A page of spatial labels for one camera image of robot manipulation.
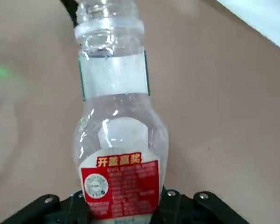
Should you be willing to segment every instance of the bottle neck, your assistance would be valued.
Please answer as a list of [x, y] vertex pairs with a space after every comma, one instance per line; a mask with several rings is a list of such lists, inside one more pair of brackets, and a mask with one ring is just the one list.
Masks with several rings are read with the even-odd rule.
[[149, 93], [144, 48], [137, 35], [102, 31], [89, 35], [79, 54], [84, 99]]

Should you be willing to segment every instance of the bottle body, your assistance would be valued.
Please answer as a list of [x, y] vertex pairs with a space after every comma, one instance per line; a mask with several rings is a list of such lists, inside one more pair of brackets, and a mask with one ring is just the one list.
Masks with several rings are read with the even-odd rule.
[[168, 132], [151, 105], [136, 14], [132, 0], [86, 0], [77, 11], [85, 101], [73, 157], [102, 224], [148, 224], [166, 173]]

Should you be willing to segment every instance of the screw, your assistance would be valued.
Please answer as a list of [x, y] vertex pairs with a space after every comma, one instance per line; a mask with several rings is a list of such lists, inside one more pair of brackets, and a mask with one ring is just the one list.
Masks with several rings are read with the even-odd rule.
[[53, 198], [48, 197], [48, 198], [45, 199], [45, 203], [50, 203], [52, 200], [53, 200]]
[[201, 198], [201, 199], [208, 199], [209, 198], [209, 196], [207, 195], [207, 194], [205, 194], [205, 193], [201, 193], [200, 195], [199, 195], [199, 197]]
[[173, 190], [168, 191], [167, 194], [168, 194], [168, 196], [170, 196], [170, 197], [176, 195], [175, 191], [173, 191]]

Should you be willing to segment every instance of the plastic bottle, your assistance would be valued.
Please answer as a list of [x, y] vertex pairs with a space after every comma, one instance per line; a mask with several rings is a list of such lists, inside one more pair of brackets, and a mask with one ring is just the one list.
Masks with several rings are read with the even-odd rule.
[[73, 156], [98, 223], [148, 224], [168, 159], [168, 132], [154, 111], [144, 26], [133, 0], [84, 0], [75, 36], [84, 113]]

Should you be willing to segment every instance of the white label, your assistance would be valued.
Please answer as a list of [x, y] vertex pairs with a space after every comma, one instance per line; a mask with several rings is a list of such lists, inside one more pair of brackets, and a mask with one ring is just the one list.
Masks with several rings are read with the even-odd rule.
[[148, 94], [144, 53], [121, 57], [79, 57], [84, 97]]

